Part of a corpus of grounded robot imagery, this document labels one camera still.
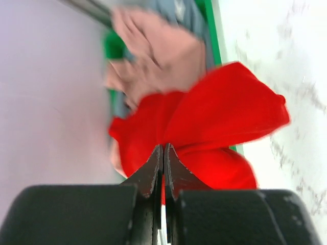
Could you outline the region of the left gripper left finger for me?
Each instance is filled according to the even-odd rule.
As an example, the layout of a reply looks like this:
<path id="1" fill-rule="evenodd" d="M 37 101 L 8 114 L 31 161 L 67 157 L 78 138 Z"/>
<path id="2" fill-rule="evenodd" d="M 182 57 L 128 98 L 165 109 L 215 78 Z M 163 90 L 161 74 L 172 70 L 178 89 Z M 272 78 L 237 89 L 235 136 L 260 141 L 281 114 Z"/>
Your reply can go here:
<path id="1" fill-rule="evenodd" d="M 163 148 L 156 146 L 148 160 L 121 186 L 136 189 L 128 244 L 157 244 L 161 229 Z"/>

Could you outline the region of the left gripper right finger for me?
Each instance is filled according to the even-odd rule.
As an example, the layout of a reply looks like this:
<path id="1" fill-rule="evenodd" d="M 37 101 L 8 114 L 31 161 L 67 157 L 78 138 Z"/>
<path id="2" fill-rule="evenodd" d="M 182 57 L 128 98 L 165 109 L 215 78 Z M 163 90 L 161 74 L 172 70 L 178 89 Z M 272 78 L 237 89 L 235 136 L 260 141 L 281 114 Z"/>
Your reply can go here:
<path id="1" fill-rule="evenodd" d="M 186 229 L 183 224 L 179 195 L 185 190 L 211 190 L 211 188 L 185 167 L 170 143 L 165 146 L 163 166 L 168 242 L 186 244 Z"/>

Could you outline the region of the bright red t shirt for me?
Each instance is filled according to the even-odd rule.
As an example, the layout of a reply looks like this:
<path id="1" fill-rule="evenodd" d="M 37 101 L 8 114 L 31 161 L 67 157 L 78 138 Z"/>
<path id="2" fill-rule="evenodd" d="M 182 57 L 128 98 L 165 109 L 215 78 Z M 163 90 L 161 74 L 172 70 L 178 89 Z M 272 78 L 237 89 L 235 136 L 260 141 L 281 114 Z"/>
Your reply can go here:
<path id="1" fill-rule="evenodd" d="M 131 176 L 157 145 L 171 144 L 180 161 L 213 189 L 256 189 L 248 161 L 232 145 L 287 125 L 286 101 L 240 62 L 216 68 L 189 92 L 152 94 L 108 129 Z"/>

